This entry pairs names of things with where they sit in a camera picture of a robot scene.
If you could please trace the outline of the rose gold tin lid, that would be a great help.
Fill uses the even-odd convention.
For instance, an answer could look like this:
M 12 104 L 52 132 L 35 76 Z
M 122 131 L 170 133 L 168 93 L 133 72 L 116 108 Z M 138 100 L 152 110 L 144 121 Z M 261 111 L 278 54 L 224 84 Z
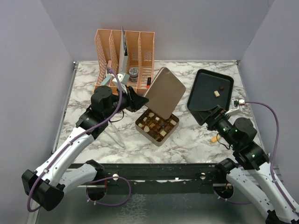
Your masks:
M 162 67 L 144 94 L 145 104 L 155 114 L 168 119 L 185 93 L 183 83 L 166 67 Z

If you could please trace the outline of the gold chocolate tin box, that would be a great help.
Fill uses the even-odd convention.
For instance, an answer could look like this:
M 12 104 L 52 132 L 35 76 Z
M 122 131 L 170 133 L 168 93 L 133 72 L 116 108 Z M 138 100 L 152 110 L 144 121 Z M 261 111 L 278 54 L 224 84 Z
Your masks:
M 136 130 L 158 147 L 165 143 L 178 125 L 179 118 L 174 114 L 168 119 L 163 119 L 150 109 L 135 121 Z

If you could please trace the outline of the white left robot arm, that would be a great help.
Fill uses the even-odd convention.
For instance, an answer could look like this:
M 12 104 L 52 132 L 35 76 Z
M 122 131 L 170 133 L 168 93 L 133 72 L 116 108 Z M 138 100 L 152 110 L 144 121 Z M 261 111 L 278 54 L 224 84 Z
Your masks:
M 103 180 L 103 167 L 94 160 L 87 161 L 81 168 L 66 174 L 66 170 L 77 156 L 107 128 L 109 120 L 118 112 L 136 112 L 149 99 L 138 95 L 132 87 L 126 86 L 114 95 L 108 86 L 96 88 L 91 104 L 79 117 L 68 139 L 41 166 L 34 171 L 26 170 L 22 184 L 28 195 L 27 203 L 34 200 L 47 211 L 53 210 L 62 201 L 68 190 L 91 182 Z

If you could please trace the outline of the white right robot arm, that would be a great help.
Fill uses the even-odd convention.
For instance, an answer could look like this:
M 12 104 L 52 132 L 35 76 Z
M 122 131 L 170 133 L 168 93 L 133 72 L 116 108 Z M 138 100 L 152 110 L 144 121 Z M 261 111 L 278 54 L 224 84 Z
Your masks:
M 229 113 L 219 105 L 206 111 L 191 111 L 201 126 L 218 134 L 233 149 L 235 161 L 216 164 L 215 179 L 238 188 L 260 211 L 267 224 L 297 224 L 299 205 L 273 170 L 269 156 L 253 139 L 256 129 L 250 119 L 240 117 L 233 124 Z

